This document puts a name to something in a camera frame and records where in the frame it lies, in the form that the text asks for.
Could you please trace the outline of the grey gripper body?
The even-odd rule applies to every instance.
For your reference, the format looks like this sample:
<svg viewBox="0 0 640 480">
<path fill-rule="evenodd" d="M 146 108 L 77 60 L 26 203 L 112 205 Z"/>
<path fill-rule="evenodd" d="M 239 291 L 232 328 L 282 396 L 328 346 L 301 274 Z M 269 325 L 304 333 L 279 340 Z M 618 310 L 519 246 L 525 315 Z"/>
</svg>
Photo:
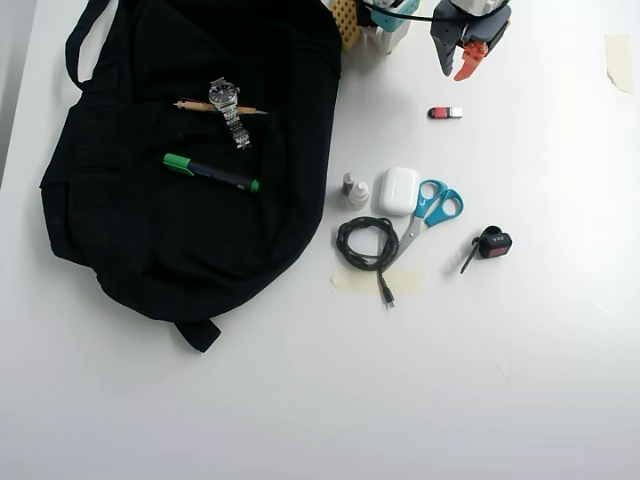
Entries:
<svg viewBox="0 0 640 480">
<path fill-rule="evenodd" d="M 466 22 L 460 48 L 474 40 L 490 44 L 501 35 L 510 16 L 509 1 L 440 1 L 433 11 L 434 21 Z"/>
</svg>

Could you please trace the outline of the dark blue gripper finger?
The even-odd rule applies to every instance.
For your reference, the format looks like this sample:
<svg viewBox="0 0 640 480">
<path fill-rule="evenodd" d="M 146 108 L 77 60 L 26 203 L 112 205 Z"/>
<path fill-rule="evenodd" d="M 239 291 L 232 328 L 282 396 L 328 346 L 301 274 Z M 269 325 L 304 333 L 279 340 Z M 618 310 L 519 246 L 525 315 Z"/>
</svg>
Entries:
<svg viewBox="0 0 640 480">
<path fill-rule="evenodd" d="M 433 21 L 430 34 L 436 48 L 440 67 L 445 76 L 453 70 L 453 56 L 466 27 L 464 20 Z"/>
</svg>

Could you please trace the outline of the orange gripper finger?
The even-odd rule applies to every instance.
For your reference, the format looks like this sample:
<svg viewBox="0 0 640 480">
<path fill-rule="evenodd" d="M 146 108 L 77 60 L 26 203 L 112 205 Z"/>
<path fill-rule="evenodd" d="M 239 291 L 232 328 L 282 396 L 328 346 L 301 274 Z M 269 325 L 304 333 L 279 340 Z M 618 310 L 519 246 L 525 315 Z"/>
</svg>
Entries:
<svg viewBox="0 0 640 480">
<path fill-rule="evenodd" d="M 486 42 L 478 40 L 468 42 L 464 46 L 463 65 L 455 74 L 454 80 L 459 82 L 470 78 L 488 53 L 489 47 Z"/>
</svg>

